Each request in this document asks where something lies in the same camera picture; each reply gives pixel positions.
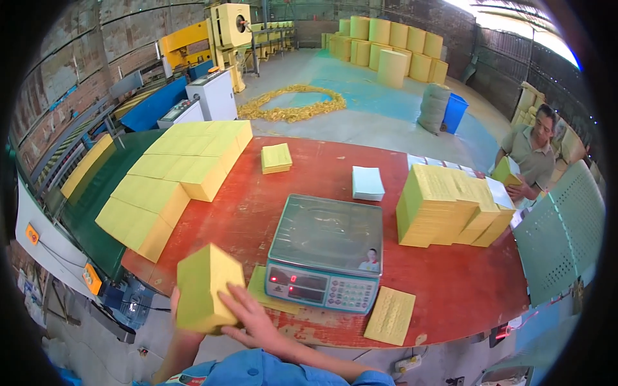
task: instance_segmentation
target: khaki shirt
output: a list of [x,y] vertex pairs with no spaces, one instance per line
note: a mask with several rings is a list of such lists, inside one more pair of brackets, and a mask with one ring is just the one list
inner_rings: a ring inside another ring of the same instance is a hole
[[526,183],[532,186],[536,183],[541,189],[546,189],[556,166],[554,152],[549,142],[542,148],[532,151],[532,126],[516,125],[502,140],[500,146],[517,164]]

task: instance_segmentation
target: worker's arm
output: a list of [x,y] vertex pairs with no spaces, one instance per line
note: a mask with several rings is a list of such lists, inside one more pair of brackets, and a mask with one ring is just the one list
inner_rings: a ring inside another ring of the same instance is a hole
[[498,164],[500,163],[500,160],[502,159],[502,157],[506,156],[506,152],[504,151],[504,149],[500,148],[500,150],[498,150],[498,154],[496,154],[496,161],[494,162],[494,167],[498,167]]
[[[180,291],[175,287],[169,300],[172,322],[176,321],[179,298]],[[200,349],[200,343],[205,337],[206,334],[176,328],[161,368],[153,375],[151,383],[156,385],[165,382],[170,377],[193,366],[197,351]]]
[[231,284],[228,288],[234,297],[221,292],[219,292],[219,297],[242,322],[247,333],[231,326],[225,326],[221,331],[245,346],[262,348],[286,362],[330,371],[350,383],[365,371],[379,371],[354,361],[334,358],[283,336],[273,326],[264,307],[253,299],[246,289]]

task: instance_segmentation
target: blue work shirt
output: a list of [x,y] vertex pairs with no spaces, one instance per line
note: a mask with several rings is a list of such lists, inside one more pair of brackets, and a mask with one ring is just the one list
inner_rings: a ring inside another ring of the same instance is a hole
[[[190,386],[348,386],[340,376],[315,367],[282,362],[261,348],[242,350],[222,362],[191,366],[160,385]],[[392,377],[379,371],[365,371],[352,386],[394,386]]]

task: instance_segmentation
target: green conveyor belt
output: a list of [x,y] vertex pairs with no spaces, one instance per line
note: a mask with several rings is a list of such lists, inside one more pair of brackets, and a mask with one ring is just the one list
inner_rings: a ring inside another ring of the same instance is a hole
[[122,135],[120,138],[125,149],[118,139],[114,140],[114,154],[93,177],[79,201],[74,205],[67,202],[62,210],[63,223],[88,257],[114,281],[119,281],[124,274],[121,260],[126,247],[99,228],[95,219],[120,180],[163,131],[149,130]]

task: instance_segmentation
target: digital weighing scale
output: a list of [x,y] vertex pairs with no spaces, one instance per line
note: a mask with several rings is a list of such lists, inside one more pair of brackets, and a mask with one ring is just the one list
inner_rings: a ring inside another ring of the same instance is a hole
[[269,296],[366,314],[382,276],[382,208],[289,195],[266,263]]

